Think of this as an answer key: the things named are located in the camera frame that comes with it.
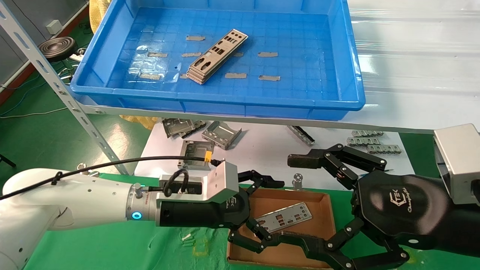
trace yellow bag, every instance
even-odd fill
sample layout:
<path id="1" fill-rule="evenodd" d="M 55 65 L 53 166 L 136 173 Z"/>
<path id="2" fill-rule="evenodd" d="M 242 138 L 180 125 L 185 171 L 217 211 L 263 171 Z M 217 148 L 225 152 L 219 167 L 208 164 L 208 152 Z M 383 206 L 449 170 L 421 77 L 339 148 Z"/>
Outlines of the yellow bag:
<path id="1" fill-rule="evenodd" d="M 108 6 L 110 5 L 110 0 L 90 0 L 90 26 L 92 31 L 95 33 L 100 25 L 100 22 L 107 12 Z M 121 115 L 121 118 L 134 122 L 141 123 L 146 129 L 152 130 L 153 126 L 157 122 L 157 117 L 145 117 L 145 116 L 130 116 L 130 115 Z"/>

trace brown cardboard tray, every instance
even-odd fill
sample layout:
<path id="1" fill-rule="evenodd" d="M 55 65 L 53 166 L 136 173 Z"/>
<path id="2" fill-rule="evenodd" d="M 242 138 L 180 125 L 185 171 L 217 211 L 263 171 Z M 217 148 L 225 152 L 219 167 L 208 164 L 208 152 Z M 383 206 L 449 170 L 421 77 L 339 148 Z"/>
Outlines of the brown cardboard tray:
<path id="1" fill-rule="evenodd" d="M 258 189 L 250 197 L 251 217 L 257 218 L 300 202 L 307 204 L 312 219 L 285 228 L 284 231 L 305 233 L 324 239 L 329 239 L 335 234 L 332 204 L 330 196 L 326 193 Z M 239 233 L 259 241 L 245 225 L 239 229 Z M 288 244 L 267 247 L 262 253 L 257 254 L 229 242 L 227 245 L 227 261 L 231 264 L 266 265 L 297 269 L 330 268 L 325 262 L 306 258 L 301 247 Z"/>

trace yellow connector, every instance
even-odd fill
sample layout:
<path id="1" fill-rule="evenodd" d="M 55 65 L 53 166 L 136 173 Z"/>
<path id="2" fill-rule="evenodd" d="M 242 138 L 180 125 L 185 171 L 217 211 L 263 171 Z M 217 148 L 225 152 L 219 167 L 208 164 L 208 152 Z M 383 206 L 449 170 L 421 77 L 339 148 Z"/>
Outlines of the yellow connector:
<path id="1" fill-rule="evenodd" d="M 211 151 L 207 151 L 205 153 L 205 162 L 211 162 L 212 161 L 212 152 Z"/>

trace grid pattern on tray bottom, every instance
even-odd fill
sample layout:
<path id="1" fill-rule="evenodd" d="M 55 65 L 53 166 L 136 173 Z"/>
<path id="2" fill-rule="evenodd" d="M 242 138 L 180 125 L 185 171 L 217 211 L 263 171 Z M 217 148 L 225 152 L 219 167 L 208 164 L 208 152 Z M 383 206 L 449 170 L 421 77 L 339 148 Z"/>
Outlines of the grid pattern on tray bottom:
<path id="1" fill-rule="evenodd" d="M 328 18 L 321 14 L 141 8 L 107 87 L 264 98 L 338 100 Z M 196 57 L 230 29 L 249 38 L 204 85 L 183 79 Z M 186 36 L 204 36 L 202 41 Z M 148 56 L 162 53 L 163 57 Z M 259 57 L 277 52 L 277 57 Z M 246 73 L 226 79 L 225 73 Z M 280 76 L 279 81 L 258 76 Z"/>

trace blue plastic tray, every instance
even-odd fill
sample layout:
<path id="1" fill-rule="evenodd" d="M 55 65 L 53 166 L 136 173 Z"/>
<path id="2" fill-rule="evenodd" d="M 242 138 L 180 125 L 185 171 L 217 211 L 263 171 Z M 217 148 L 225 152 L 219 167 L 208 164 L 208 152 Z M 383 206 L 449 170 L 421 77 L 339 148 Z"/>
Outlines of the blue plastic tray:
<path id="1" fill-rule="evenodd" d="M 249 36 L 242 57 L 204 85 L 181 78 L 196 59 L 183 53 L 204 53 L 232 28 Z M 113 0 L 71 88 L 100 105 L 239 116 L 340 120 L 365 104 L 346 0 Z"/>

